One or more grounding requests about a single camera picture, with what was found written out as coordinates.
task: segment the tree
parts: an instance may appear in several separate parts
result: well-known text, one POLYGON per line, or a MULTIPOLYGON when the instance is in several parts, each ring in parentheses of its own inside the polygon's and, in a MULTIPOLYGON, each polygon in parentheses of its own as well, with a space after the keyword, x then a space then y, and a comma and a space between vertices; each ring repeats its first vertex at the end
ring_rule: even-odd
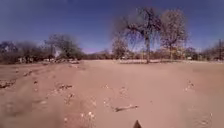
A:
POLYGON ((102 56, 102 59, 111 59, 111 54, 108 49, 104 49, 99 54, 102 56))
POLYGON ((196 52, 196 49, 193 48, 193 47, 186 48, 185 56, 186 57, 191 57, 193 60, 197 60, 198 59, 198 54, 196 52))
POLYGON ((170 59, 173 59, 175 49, 187 39, 185 18, 180 10, 168 10, 162 14, 161 21, 161 45, 169 49, 170 59))
POLYGON ((205 49, 201 53, 207 60, 223 60, 224 56, 224 41, 219 40, 213 46, 205 49))
POLYGON ((169 55, 166 49, 160 48, 154 52, 155 59, 168 59, 169 55))
POLYGON ((112 53, 116 59, 121 59, 127 51, 127 44, 121 39, 117 39, 112 44, 112 53))
POLYGON ((76 41, 72 40, 69 35, 54 34, 49 37, 49 40, 47 42, 53 44, 61 51, 60 56, 62 58, 74 59, 77 58, 77 56, 82 52, 81 48, 78 47, 76 41))
POLYGON ((41 47, 38 47, 34 42, 18 42, 17 47, 21 57, 25 59, 26 63, 30 63, 31 61, 39 61, 44 58, 41 47))
POLYGON ((150 43, 160 31, 161 21, 153 8, 138 9, 133 17, 124 17, 116 24, 115 36, 143 39, 147 52, 147 63, 150 62, 150 43))
POLYGON ((19 51, 12 41, 3 41, 0 43, 0 62, 14 64, 18 62, 19 51))
POLYGON ((50 61, 50 59, 55 57, 56 49, 55 49, 54 43, 55 42, 53 42, 52 39, 49 39, 49 40, 45 41, 45 45, 43 46, 45 58, 48 58, 49 61, 50 61))

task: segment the rock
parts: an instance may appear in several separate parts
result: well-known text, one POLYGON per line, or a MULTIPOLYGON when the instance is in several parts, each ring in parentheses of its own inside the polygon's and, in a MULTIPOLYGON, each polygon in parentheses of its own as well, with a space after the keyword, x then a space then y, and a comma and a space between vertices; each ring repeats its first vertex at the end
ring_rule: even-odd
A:
POLYGON ((71 87, 72 87, 72 85, 60 84, 58 87, 58 90, 65 90, 65 89, 68 89, 71 87))
POLYGON ((72 97, 74 96, 74 94, 69 94, 68 98, 65 100, 66 104, 69 104, 71 102, 72 97))
POLYGON ((94 107, 96 107, 96 101, 92 101, 94 107))
POLYGON ((94 118, 95 115, 92 112, 89 112, 88 115, 90 116, 90 118, 94 118))
POLYGON ((65 117, 64 118, 64 122, 67 123, 68 122, 68 118, 65 117))
POLYGON ((78 61, 69 61, 70 64, 79 64, 78 61))
POLYGON ((84 113, 81 113, 80 116, 81 116, 81 117, 84 117, 84 113))
POLYGON ((102 86, 103 88, 109 89, 109 86, 106 84, 104 86, 102 86))
POLYGON ((14 85, 15 82, 16 82, 15 80, 10 80, 10 81, 0 80, 0 89, 10 87, 14 85))
POLYGON ((46 103, 47 103, 47 101, 45 101, 45 100, 40 102, 40 104, 46 104, 46 103))
POLYGON ((133 105, 129 105, 129 106, 126 106, 126 107, 116 107, 116 108, 114 108, 114 111, 119 112, 119 111, 124 111, 124 110, 128 110, 128 109, 136 109, 138 107, 139 106, 133 106, 133 105))
POLYGON ((24 73, 23 76, 29 76, 29 75, 31 75, 31 73, 32 73, 32 71, 29 71, 27 73, 24 73))
POLYGON ((194 84, 189 80, 188 81, 189 85, 194 86, 194 84))
POLYGON ((120 89, 119 93, 120 93, 120 94, 125 94, 127 91, 128 91, 127 88, 122 87, 122 88, 120 89))
POLYGON ((35 92, 38 92, 38 89, 37 89, 37 88, 35 88, 35 89, 34 89, 34 91, 35 91, 35 92))

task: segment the small pebble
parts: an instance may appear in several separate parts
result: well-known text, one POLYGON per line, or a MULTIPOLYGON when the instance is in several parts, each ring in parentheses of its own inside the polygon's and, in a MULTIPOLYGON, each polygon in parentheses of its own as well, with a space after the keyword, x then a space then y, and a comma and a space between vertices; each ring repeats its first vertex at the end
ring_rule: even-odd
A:
POLYGON ((45 101, 45 100, 40 102, 40 104, 46 104, 46 103, 47 103, 47 101, 45 101))
POLYGON ((81 115, 81 117, 84 117, 84 113, 81 113, 80 115, 81 115))
POLYGON ((65 123, 68 122, 68 118, 64 118, 64 122, 65 122, 65 123))
POLYGON ((94 118, 94 115, 92 114, 92 112, 89 112, 88 114, 91 118, 94 118))

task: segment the sandy ground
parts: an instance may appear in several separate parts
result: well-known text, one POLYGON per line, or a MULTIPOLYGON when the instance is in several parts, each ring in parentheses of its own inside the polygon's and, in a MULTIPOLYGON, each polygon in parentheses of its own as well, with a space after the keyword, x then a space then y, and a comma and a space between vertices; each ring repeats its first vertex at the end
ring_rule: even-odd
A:
POLYGON ((2 65, 0 80, 0 128, 224 127, 223 64, 2 65))

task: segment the dirt ground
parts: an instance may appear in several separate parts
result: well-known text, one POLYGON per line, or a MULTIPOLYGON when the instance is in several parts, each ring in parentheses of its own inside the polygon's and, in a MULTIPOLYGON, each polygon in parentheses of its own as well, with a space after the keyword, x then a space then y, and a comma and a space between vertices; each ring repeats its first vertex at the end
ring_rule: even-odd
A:
POLYGON ((0 80, 0 128, 224 127, 224 64, 1 65, 0 80))

